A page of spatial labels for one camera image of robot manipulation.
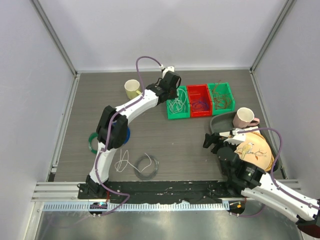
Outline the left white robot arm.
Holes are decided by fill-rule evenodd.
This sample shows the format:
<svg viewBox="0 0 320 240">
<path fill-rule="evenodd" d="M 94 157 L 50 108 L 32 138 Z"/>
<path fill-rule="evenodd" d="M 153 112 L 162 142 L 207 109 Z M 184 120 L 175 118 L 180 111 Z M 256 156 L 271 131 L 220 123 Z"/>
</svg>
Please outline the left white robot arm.
<svg viewBox="0 0 320 240">
<path fill-rule="evenodd" d="M 107 189 L 106 183 L 115 153 L 127 138 L 129 123 L 145 111 L 177 98 L 177 88 L 181 80 L 173 66 L 166 67 L 162 71 L 162 77 L 156 83 L 148 85 L 137 97 L 120 106 L 108 105 L 104 108 L 96 128 L 98 149 L 94 166 L 85 183 L 78 185 L 79 199 L 100 200 L 106 197 L 108 192 L 121 195 Z"/>
</svg>

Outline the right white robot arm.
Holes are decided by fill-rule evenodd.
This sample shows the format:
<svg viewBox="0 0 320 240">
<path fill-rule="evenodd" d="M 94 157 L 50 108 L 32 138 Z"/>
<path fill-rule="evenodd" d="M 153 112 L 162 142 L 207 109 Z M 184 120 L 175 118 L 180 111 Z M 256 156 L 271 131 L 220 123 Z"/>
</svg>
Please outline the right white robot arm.
<svg viewBox="0 0 320 240">
<path fill-rule="evenodd" d="M 242 195 L 280 212 L 298 229 L 314 238 L 320 236 L 320 201 L 307 197 L 274 179 L 254 163 L 239 156 L 236 149 L 246 140 L 248 130 L 233 128 L 229 133 L 205 134 L 204 148 L 214 145 L 212 153 L 219 159 L 222 174 L 227 177 L 226 193 L 233 198 Z"/>
</svg>

